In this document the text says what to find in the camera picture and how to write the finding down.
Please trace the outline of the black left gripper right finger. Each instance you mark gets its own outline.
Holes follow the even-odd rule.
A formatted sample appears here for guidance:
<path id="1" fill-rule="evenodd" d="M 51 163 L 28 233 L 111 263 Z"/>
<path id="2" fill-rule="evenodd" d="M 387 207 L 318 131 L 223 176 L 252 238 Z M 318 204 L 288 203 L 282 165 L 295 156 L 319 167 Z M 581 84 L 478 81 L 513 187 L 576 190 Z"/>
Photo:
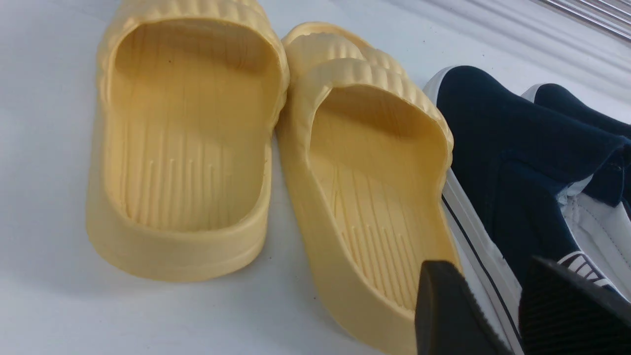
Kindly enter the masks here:
<path id="1" fill-rule="evenodd" d="M 618 293 L 550 260 L 530 262 L 519 303 L 527 355 L 628 355 L 631 308 Z"/>

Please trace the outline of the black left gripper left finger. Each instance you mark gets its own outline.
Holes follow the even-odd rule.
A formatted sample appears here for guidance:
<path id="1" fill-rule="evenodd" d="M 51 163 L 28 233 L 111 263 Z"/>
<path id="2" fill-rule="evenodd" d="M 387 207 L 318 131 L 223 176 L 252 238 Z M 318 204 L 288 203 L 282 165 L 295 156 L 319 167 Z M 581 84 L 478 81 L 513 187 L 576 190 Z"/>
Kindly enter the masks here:
<path id="1" fill-rule="evenodd" d="M 415 330 L 420 355 L 511 355 L 449 261 L 421 265 Z"/>

